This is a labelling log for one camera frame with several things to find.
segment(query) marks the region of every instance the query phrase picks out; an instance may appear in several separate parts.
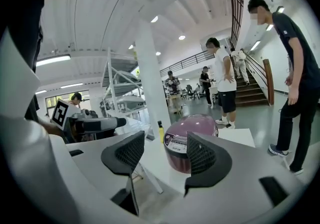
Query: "white table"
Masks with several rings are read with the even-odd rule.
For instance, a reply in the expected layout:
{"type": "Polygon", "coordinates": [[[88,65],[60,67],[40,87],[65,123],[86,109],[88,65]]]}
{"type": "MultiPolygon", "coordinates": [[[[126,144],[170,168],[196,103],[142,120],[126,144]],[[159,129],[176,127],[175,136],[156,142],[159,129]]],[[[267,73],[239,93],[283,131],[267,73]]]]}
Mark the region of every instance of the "white table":
{"type": "MultiPolygon", "coordinates": [[[[250,129],[220,129],[219,137],[255,148],[250,129]]],[[[185,181],[191,175],[178,172],[170,166],[165,147],[159,138],[145,144],[140,164],[158,193],[163,191],[155,178],[181,194],[185,193],[185,181]]]]}
{"type": "Polygon", "coordinates": [[[209,87],[210,91],[210,100],[211,100],[211,109],[214,108],[214,102],[212,101],[212,96],[218,94],[218,87],[216,85],[209,87]]]}

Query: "hand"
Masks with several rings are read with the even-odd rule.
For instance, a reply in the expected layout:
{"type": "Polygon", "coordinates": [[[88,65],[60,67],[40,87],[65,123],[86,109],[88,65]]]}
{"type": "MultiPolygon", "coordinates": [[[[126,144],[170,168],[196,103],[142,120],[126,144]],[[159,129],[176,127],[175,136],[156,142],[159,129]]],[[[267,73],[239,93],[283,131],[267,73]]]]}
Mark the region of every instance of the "hand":
{"type": "Polygon", "coordinates": [[[230,73],[229,73],[229,74],[226,74],[226,75],[224,76],[224,78],[225,78],[224,80],[227,79],[230,83],[232,83],[232,82],[234,81],[234,78],[231,77],[230,73]]]}
{"type": "Polygon", "coordinates": [[[291,75],[288,76],[288,78],[285,79],[285,84],[286,84],[287,86],[291,86],[291,84],[292,84],[292,79],[293,79],[293,77],[292,77],[291,75]]]}
{"type": "Polygon", "coordinates": [[[299,88],[298,87],[290,87],[288,94],[288,105],[294,105],[297,103],[299,97],[299,88]]]}

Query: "yellow bottle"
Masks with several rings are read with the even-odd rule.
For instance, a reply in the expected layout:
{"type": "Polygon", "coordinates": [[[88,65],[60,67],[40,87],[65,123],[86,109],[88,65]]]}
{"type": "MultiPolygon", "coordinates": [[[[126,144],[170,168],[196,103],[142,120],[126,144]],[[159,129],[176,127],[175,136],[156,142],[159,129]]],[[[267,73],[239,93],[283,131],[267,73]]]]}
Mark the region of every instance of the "yellow bottle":
{"type": "Polygon", "coordinates": [[[164,137],[165,137],[165,130],[162,127],[162,122],[158,121],[158,126],[159,126],[159,136],[160,136],[160,141],[161,143],[164,143],[164,137]]]}

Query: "white column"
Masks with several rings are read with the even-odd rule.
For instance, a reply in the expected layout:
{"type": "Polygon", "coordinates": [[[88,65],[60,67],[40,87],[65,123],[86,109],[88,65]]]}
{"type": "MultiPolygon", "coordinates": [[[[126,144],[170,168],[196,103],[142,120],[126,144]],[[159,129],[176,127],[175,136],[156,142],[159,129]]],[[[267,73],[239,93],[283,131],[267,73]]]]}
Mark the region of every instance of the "white column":
{"type": "Polygon", "coordinates": [[[140,79],[155,137],[159,136],[158,121],[162,121],[164,131],[171,125],[164,88],[159,72],[159,64],[150,23],[139,21],[135,39],[140,79]]]}

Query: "label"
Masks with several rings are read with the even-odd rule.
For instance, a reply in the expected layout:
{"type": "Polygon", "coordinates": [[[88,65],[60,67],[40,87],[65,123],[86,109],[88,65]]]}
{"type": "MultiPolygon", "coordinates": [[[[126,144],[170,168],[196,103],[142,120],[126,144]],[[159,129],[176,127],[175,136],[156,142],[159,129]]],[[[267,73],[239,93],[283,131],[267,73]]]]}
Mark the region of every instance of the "label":
{"type": "Polygon", "coordinates": [[[187,138],[182,136],[175,136],[166,133],[164,137],[165,146],[171,151],[186,154],[187,153],[187,138]]]}

